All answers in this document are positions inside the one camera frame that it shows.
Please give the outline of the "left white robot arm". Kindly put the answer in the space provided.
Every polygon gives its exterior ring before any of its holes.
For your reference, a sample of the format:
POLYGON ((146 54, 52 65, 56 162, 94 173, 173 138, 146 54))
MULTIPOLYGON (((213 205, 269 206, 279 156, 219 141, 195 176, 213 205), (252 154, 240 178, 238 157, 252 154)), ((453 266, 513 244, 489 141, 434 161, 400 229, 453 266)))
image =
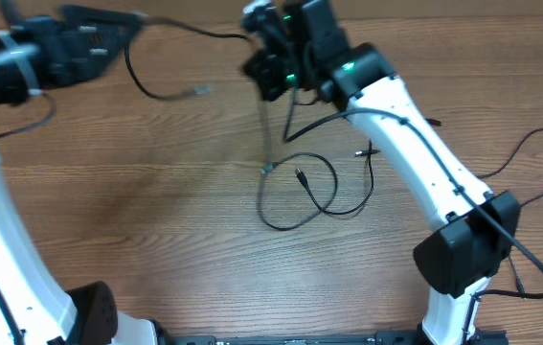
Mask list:
MULTIPOLYGON (((135 13, 76 5, 60 18, 21 16, 1 3, 0 104, 48 98, 100 77, 143 27, 135 13)), ((40 258, 7 186, 0 158, 0 344, 167 344, 153 320, 118 311, 107 284, 62 288, 40 258)))

